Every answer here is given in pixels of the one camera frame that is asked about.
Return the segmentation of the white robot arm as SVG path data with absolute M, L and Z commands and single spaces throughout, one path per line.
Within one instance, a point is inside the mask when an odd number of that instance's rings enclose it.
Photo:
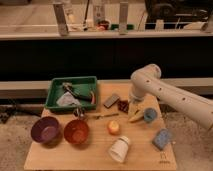
M 160 80 L 161 69 L 149 64 L 131 74 L 130 98 L 142 101 L 147 93 L 184 113 L 207 130 L 213 128 L 213 101 Z

